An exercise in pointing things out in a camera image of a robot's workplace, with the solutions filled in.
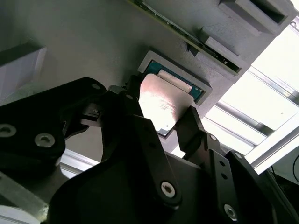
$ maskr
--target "bright light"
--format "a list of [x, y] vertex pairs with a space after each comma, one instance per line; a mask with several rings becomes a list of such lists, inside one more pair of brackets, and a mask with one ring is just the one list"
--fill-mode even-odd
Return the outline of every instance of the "bright light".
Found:
[[224, 94], [221, 100], [272, 130], [278, 129], [299, 112], [295, 104], [248, 72]]
[[209, 119], [203, 118], [201, 122], [204, 126], [204, 129], [213, 134], [223, 145], [232, 148], [243, 155], [246, 155], [253, 149], [253, 146], [246, 144], [244, 141], [227, 133], [225, 130], [222, 130]]
[[272, 166], [274, 163], [276, 163], [278, 160], [283, 158], [285, 155], [287, 155], [289, 152], [291, 152], [298, 146], [299, 146], [299, 136], [294, 138], [288, 144], [286, 144], [281, 149], [279, 149], [275, 154], [273, 154], [265, 161], [263, 161], [260, 165], [255, 167], [254, 170], [257, 172], [257, 174], [264, 172], [266, 169], [268, 169], [270, 166]]
[[171, 154], [176, 155], [179, 158], [182, 158], [184, 155], [186, 155], [186, 153], [182, 152], [179, 149], [179, 145], [177, 147], [175, 147], [175, 149], [171, 152]]
[[293, 131], [296, 127], [299, 126], [299, 113], [289, 119], [286, 123], [284, 123], [279, 129], [277, 129], [273, 134], [271, 134], [266, 140], [264, 140], [261, 144], [256, 146], [250, 153], [248, 153], [245, 158], [249, 163], [253, 163], [260, 156], [266, 153], [270, 148], [272, 148], [275, 144], [281, 141], [286, 135], [288, 135], [291, 131]]
[[298, 35], [287, 27], [252, 63], [252, 66], [268, 77], [280, 78], [299, 91], [298, 38]]
[[255, 129], [249, 127], [228, 113], [224, 112], [218, 107], [213, 107], [207, 114], [206, 117], [216, 122], [222, 127], [238, 134], [239, 136], [249, 140], [255, 145], [260, 144], [266, 139], [266, 136], [257, 132]]

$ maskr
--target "bolt head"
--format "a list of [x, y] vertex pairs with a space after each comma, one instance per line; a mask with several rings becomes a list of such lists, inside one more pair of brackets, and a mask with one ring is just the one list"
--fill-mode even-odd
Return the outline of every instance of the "bolt head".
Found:
[[51, 134], [42, 133], [36, 136], [35, 143], [39, 147], [50, 148], [55, 144], [55, 138]]
[[172, 198], [175, 196], [176, 191], [173, 185], [169, 182], [163, 182], [161, 184], [161, 190], [165, 194], [166, 197]]
[[99, 85], [97, 84], [92, 84], [93, 88], [95, 88], [96, 90], [99, 90], [101, 87], [99, 87]]
[[235, 153], [235, 155], [239, 158], [242, 159], [242, 156], [239, 153]]
[[129, 99], [133, 99], [133, 97], [131, 95], [126, 95], [126, 97], [128, 97]]
[[210, 138], [213, 139], [214, 141], [217, 141], [217, 138], [213, 136], [212, 134], [210, 135]]
[[0, 138], [9, 138], [16, 134], [17, 130], [9, 124], [0, 124]]
[[224, 205], [224, 211], [231, 220], [238, 221], [235, 210], [229, 204]]

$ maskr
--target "screw hole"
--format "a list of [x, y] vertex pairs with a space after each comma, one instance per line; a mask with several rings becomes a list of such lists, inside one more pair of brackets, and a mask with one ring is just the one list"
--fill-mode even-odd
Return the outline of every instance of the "screw hole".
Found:
[[50, 139], [48, 137], [45, 137], [45, 136], [41, 137], [40, 140], [48, 142], [48, 143], [50, 142]]
[[152, 148], [156, 148], [156, 145], [152, 142], [149, 144], [149, 146], [152, 147]]
[[221, 176], [223, 177], [224, 180], [228, 179], [228, 177], [225, 174], [223, 174], [223, 173], [221, 173]]
[[219, 163], [220, 163], [223, 167], [225, 166], [224, 162], [219, 161]]
[[2, 133], [11, 133], [11, 130], [9, 127], [3, 127], [3, 128], [0, 128], [0, 132]]

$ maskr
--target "black mechanical arm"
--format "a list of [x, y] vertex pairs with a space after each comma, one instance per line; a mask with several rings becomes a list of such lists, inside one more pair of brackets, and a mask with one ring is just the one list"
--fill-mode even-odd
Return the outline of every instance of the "black mechanical arm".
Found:
[[[0, 107], [0, 170], [49, 203], [47, 224], [299, 223], [271, 174], [223, 153], [192, 106], [175, 125], [186, 155], [164, 152], [140, 84], [83, 78]], [[37, 188], [57, 180], [65, 140], [89, 126], [102, 128], [102, 162], [46, 197]]]

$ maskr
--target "metal plate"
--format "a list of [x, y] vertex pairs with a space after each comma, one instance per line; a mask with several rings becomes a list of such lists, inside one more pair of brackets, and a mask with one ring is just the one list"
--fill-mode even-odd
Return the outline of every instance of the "metal plate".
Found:
[[140, 107], [155, 129], [169, 131], [193, 102], [193, 97], [154, 74], [148, 74], [140, 88]]

